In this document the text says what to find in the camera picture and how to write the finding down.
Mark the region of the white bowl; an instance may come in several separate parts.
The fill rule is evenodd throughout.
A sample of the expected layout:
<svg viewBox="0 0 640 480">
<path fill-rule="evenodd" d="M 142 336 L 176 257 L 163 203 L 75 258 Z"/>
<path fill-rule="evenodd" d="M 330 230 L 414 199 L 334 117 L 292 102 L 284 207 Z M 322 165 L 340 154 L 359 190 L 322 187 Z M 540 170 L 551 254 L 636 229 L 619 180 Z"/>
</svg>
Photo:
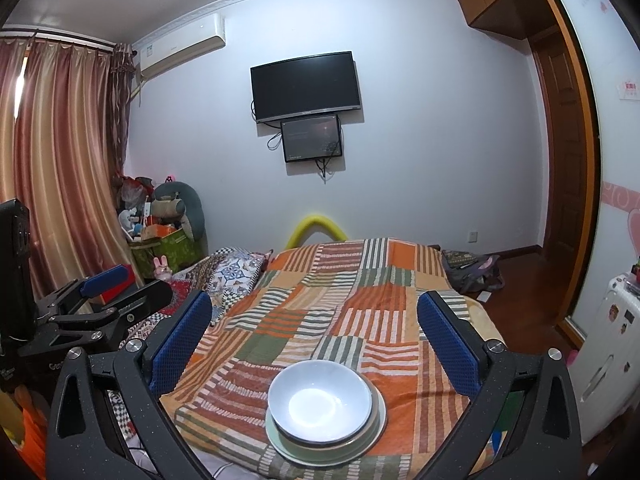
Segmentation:
<svg viewBox="0 0 640 480">
<path fill-rule="evenodd" d="M 333 444 L 366 426 L 373 393 L 349 367 L 310 360 L 285 367 L 273 378 L 267 405 L 287 436 L 309 444 Z"/>
</svg>

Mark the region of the red box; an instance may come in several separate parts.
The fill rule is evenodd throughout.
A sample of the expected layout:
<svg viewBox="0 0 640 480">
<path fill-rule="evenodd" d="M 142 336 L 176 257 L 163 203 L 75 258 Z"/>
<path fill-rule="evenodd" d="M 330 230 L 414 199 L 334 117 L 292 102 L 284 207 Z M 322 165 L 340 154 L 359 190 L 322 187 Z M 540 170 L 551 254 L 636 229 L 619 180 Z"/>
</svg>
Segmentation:
<svg viewBox="0 0 640 480">
<path fill-rule="evenodd" d="M 109 290 L 108 292 L 104 292 L 104 294 L 102 294 L 101 296 L 97 296 L 94 298 L 100 298 L 104 304 L 108 304 L 109 302 L 117 298 L 120 294 L 122 294 L 125 290 L 127 290 L 129 287 L 134 286 L 134 283 L 136 282 L 136 276 L 134 275 L 134 268 L 132 267 L 131 264 L 123 264 L 123 266 L 126 266 L 129 272 L 128 280 L 126 281 L 126 283 L 121 284 Z"/>
</svg>

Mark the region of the pink rabbit toy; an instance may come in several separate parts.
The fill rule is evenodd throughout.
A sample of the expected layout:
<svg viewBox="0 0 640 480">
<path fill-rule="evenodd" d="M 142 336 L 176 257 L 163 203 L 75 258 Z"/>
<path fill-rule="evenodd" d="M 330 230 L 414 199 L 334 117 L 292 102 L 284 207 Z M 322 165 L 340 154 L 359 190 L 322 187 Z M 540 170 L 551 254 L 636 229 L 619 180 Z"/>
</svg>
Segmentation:
<svg viewBox="0 0 640 480">
<path fill-rule="evenodd" d="M 167 257 L 161 255 L 160 257 L 153 258 L 153 275 L 156 280 L 168 282 L 171 280 L 172 271 L 168 264 Z"/>
</svg>

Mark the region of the backpack on floor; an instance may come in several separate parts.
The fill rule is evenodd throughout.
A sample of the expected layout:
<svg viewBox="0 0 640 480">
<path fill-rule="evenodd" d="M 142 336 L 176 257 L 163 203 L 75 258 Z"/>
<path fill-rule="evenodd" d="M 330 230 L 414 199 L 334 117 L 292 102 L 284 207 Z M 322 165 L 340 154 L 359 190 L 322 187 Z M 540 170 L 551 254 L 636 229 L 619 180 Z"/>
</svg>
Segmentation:
<svg viewBox="0 0 640 480">
<path fill-rule="evenodd" d="M 442 251 L 442 266 L 447 280 L 462 295 L 502 289 L 504 281 L 498 261 L 498 255 L 477 255 L 448 249 Z"/>
</svg>

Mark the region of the green cardboard box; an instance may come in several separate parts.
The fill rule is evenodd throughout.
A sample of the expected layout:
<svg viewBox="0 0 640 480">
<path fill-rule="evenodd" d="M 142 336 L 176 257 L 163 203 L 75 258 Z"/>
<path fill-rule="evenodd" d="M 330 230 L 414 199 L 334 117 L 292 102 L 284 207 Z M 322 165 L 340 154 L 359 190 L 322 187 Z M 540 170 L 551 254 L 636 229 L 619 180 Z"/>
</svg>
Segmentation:
<svg viewBox="0 0 640 480">
<path fill-rule="evenodd" d="M 192 266 L 204 257 L 200 242 L 191 240 L 183 229 L 163 237 L 139 240 L 129 244 L 132 258 L 142 278 L 154 278 L 155 258 L 165 256 L 172 272 L 178 272 Z"/>
</svg>

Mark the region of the patterned quilt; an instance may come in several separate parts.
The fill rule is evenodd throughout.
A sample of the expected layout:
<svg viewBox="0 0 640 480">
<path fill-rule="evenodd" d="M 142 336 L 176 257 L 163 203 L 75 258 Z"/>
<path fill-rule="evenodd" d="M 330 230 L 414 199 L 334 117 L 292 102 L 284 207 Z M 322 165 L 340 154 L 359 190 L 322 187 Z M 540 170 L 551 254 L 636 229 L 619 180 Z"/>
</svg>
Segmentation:
<svg viewBox="0 0 640 480">
<path fill-rule="evenodd" d="M 128 330 L 126 338 L 145 340 L 160 321 L 170 318 L 186 296 L 194 290 L 206 292 L 212 302 L 212 318 L 196 346 L 176 388 L 160 398 L 170 418 L 191 402 L 206 381 L 210 354 L 220 336 L 228 312 L 243 298 L 250 296 L 268 266 L 271 252 L 249 252 L 243 248 L 223 247 L 193 266 L 172 274 L 168 283 L 172 299 L 168 307 L 148 316 Z"/>
</svg>

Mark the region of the striped patchwork blanket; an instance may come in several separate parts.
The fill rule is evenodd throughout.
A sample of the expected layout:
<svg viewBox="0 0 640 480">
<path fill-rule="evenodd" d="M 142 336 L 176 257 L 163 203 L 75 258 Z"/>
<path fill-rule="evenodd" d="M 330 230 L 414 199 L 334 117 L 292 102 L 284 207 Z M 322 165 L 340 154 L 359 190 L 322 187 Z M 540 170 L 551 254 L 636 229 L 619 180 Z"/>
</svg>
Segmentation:
<svg viewBox="0 0 640 480">
<path fill-rule="evenodd" d="M 177 387 L 163 396 L 184 440 L 268 479 L 412 479 L 468 405 L 416 318 L 419 297 L 450 291 L 431 246 L 369 238 L 287 250 L 254 290 L 206 330 Z M 371 451 L 334 469 L 283 458 L 265 430 L 267 390 L 285 367 L 341 363 L 367 377 L 387 408 Z"/>
</svg>

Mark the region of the grey plush pillow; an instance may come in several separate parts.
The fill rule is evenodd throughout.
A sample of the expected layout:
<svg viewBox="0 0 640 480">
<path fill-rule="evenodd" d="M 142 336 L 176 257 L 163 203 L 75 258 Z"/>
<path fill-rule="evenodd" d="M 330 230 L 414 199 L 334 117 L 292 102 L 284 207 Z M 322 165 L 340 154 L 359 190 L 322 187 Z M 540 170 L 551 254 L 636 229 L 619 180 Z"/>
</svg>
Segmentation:
<svg viewBox="0 0 640 480">
<path fill-rule="evenodd" d="M 189 240 L 204 248 L 205 217 L 198 193 L 180 181 L 169 181 L 154 188 L 151 214 L 160 221 L 177 223 Z"/>
</svg>

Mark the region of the white suitcase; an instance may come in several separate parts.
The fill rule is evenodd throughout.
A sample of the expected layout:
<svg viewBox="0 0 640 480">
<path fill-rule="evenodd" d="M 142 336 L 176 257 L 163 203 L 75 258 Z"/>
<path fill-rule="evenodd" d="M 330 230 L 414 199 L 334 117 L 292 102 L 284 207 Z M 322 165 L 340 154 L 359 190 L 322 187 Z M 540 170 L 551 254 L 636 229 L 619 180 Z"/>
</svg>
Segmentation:
<svg viewBox="0 0 640 480">
<path fill-rule="evenodd" d="M 623 273 L 608 283 L 594 325 L 573 363 L 582 443 L 639 405 L 639 283 Z"/>
</svg>

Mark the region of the curtain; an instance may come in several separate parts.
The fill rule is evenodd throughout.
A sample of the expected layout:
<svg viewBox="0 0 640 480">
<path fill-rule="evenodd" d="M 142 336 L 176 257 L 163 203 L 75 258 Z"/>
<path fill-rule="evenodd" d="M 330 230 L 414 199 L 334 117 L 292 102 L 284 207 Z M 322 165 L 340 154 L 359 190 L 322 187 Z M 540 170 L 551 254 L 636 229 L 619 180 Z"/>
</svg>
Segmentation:
<svg viewBox="0 0 640 480">
<path fill-rule="evenodd" d="M 39 297 L 131 261 L 116 198 L 133 71 L 126 44 L 1 41 L 1 198 L 30 211 Z"/>
</svg>

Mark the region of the yellow foam tube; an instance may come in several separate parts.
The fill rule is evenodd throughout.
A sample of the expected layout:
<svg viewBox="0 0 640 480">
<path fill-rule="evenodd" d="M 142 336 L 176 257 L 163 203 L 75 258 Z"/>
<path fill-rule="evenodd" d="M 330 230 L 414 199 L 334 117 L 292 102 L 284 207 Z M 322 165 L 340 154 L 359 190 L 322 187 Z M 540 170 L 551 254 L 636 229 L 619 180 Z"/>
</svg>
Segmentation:
<svg viewBox="0 0 640 480">
<path fill-rule="evenodd" d="M 308 214 L 297 223 L 288 242 L 286 249 L 293 249 L 302 246 L 314 233 L 323 233 L 334 242 L 346 242 L 346 233 L 330 218 L 322 214 Z"/>
</svg>

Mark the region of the wooden door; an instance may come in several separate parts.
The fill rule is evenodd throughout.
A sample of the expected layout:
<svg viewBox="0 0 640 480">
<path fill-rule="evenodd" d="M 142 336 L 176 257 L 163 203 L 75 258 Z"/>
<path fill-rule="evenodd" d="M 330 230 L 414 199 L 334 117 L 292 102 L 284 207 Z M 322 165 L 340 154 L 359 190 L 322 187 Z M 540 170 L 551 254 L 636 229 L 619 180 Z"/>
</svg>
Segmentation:
<svg viewBox="0 0 640 480">
<path fill-rule="evenodd" d="M 575 58 L 558 26 L 533 38 L 532 49 L 546 113 L 549 195 L 544 256 L 563 285 L 553 321 L 561 323 L 573 305 L 582 274 L 591 221 L 588 193 L 588 129 Z"/>
</svg>

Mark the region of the air conditioner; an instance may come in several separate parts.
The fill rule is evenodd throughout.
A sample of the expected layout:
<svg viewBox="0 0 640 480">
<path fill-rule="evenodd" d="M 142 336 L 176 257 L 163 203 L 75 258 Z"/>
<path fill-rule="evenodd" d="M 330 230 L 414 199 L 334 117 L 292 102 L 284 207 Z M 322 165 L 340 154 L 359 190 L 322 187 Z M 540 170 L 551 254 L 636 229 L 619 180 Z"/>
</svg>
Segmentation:
<svg viewBox="0 0 640 480">
<path fill-rule="evenodd" d="M 152 79 L 225 45 L 224 18 L 218 13 L 181 25 L 136 47 L 141 79 Z"/>
</svg>

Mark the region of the small wall monitor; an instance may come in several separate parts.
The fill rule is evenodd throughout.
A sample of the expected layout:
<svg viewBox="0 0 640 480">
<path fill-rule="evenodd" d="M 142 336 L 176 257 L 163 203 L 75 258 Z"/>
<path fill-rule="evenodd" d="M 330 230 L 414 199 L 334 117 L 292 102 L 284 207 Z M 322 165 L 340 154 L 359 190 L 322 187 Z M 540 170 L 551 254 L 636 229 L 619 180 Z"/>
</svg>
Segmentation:
<svg viewBox="0 0 640 480">
<path fill-rule="evenodd" d="M 341 157 L 342 134 L 338 116 L 316 115 L 281 122 L 284 160 L 307 160 Z"/>
</svg>

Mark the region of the wall television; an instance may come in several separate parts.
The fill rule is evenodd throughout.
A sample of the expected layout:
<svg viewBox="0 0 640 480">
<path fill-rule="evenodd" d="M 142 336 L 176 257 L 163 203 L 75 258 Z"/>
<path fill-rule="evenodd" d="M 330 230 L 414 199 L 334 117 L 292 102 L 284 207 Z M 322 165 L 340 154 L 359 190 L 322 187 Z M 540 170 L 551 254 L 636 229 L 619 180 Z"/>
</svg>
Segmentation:
<svg viewBox="0 0 640 480">
<path fill-rule="evenodd" d="M 289 58 L 250 69 L 256 122 L 360 110 L 352 52 Z"/>
</svg>

